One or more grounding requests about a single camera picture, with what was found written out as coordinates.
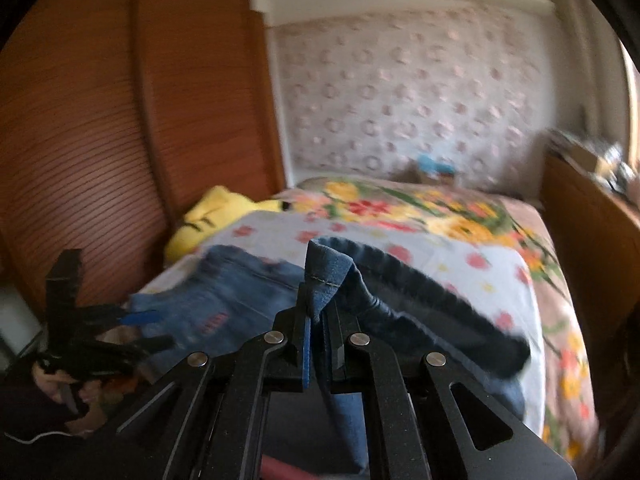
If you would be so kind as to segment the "person's left hand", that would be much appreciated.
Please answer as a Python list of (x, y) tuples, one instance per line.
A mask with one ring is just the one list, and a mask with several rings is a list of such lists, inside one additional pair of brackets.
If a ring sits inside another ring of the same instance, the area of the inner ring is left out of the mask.
[(37, 388), (51, 401), (64, 405), (69, 410), (70, 402), (74, 402), (73, 415), (80, 414), (81, 406), (87, 409), (84, 417), (65, 423), (72, 434), (89, 437), (106, 422), (106, 415), (101, 408), (102, 386), (99, 380), (82, 384), (64, 370), (48, 374), (38, 362), (32, 364), (32, 379)]

